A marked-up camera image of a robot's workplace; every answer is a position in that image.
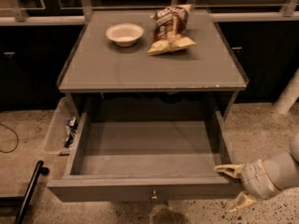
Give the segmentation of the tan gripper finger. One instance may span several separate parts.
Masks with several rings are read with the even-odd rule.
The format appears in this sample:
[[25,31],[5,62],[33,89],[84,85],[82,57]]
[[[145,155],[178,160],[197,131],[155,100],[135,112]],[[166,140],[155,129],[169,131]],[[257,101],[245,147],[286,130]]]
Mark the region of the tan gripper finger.
[[245,164],[223,164],[214,167],[217,173],[224,173],[232,178],[239,178]]
[[233,200],[233,202],[229,205],[229,212],[233,213],[242,210],[244,208],[253,206],[258,202],[259,201],[253,196],[249,195],[245,191],[241,191]]

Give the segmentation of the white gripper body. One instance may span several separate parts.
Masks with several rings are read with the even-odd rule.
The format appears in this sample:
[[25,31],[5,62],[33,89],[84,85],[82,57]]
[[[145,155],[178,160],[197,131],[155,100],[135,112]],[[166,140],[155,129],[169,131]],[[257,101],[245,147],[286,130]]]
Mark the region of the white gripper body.
[[269,200],[280,194],[265,171],[262,160],[246,163],[240,177],[245,192],[256,200]]

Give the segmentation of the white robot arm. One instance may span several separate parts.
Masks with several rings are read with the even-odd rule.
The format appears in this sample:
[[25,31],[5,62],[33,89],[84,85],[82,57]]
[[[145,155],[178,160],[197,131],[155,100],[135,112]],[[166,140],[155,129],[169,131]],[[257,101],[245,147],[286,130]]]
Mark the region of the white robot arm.
[[241,184],[229,204],[236,212],[299,187],[299,77],[293,75],[273,104],[236,104],[225,121],[232,162],[216,172]]

